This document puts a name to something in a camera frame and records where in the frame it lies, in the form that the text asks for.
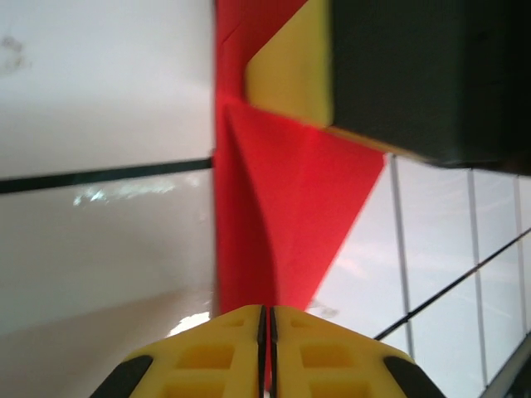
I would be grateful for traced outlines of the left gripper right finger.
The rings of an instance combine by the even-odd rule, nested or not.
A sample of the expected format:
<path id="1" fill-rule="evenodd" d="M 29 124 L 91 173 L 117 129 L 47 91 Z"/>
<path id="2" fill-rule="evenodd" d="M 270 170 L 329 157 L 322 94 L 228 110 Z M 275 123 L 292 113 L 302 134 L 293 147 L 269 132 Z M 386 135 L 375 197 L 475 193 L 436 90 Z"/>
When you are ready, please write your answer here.
<path id="1" fill-rule="evenodd" d="M 287 306 L 270 308 L 272 397 L 442 397 L 405 353 Z"/>

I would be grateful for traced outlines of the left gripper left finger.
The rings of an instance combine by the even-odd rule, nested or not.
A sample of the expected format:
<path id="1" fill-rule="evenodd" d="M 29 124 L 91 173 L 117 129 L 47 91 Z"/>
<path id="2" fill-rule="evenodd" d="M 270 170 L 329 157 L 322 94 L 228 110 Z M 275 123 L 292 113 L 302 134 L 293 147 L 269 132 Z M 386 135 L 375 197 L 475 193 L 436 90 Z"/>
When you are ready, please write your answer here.
<path id="1" fill-rule="evenodd" d="M 262 397 L 266 308 L 247 305 L 131 352 L 93 397 Z"/>

